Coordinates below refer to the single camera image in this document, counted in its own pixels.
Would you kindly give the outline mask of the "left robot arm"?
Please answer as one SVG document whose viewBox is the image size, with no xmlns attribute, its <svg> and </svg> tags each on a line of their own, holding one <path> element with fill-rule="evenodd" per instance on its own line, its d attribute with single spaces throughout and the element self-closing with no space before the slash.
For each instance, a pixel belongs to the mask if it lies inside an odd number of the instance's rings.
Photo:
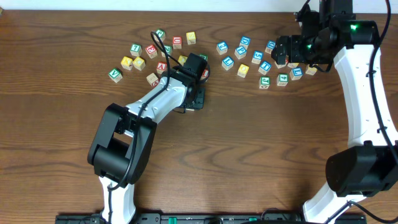
<svg viewBox="0 0 398 224">
<path fill-rule="evenodd" d="M 157 125 L 175 108 L 202 104 L 201 85 L 209 76 L 208 67 L 175 66 L 140 100 L 105 109 L 87 157 L 103 186 L 102 223 L 133 220 L 134 185 L 149 161 Z"/>
</svg>

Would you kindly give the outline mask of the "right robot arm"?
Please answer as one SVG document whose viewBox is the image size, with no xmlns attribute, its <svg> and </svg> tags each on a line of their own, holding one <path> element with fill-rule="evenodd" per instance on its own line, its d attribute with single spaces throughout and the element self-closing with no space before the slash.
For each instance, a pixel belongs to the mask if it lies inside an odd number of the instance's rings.
<svg viewBox="0 0 398 224">
<path fill-rule="evenodd" d="M 326 183 L 302 207 L 305 223 L 339 223 L 342 214 L 397 182 L 397 130 L 381 75 L 386 31 L 358 20 L 351 1 L 308 3 L 295 13 L 299 35 L 277 38 L 277 64 L 305 63 L 319 72 L 336 69 L 348 115 L 348 147 L 328 158 Z"/>
</svg>

